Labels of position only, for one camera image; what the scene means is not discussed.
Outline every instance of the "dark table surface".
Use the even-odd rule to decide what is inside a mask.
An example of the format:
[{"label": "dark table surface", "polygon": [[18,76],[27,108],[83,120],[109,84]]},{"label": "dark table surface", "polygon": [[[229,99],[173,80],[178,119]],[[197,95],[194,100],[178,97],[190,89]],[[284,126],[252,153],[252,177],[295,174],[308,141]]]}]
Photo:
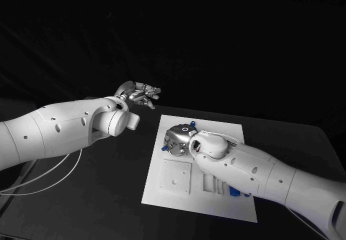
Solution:
[{"label": "dark table surface", "polygon": [[[249,146],[305,172],[344,182],[346,172],[320,128],[164,106],[151,110],[134,105],[129,110],[140,115],[135,131],[125,129],[118,137],[86,147],[72,174],[54,187],[11,197],[0,216],[0,233],[30,240],[321,239],[284,206],[256,197],[258,223],[141,204],[161,115],[240,124]],[[78,156],[79,151],[18,193],[60,180]],[[62,159],[37,160],[26,181]]]}]

